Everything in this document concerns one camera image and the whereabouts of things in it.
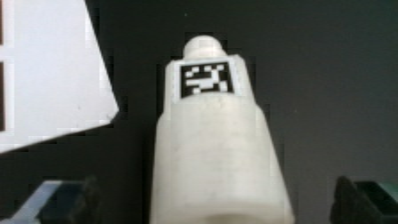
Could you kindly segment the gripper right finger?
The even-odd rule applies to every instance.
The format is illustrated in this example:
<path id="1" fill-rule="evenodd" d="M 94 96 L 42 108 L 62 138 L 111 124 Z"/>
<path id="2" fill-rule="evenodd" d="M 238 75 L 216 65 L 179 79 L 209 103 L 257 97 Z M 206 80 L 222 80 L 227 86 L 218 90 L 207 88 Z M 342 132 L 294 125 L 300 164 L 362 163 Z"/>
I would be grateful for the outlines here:
<path id="1" fill-rule="evenodd" d="M 398 183 L 341 176 L 328 220 L 330 224 L 398 224 Z"/>

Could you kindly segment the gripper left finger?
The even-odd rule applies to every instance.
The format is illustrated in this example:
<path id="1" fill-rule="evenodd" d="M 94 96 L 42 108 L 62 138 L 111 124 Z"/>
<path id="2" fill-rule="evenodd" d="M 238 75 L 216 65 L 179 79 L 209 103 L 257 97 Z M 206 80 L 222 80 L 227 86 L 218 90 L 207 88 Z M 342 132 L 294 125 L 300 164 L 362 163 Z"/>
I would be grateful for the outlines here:
<path id="1" fill-rule="evenodd" d="M 97 183 L 46 180 L 0 224 L 97 224 Z"/>

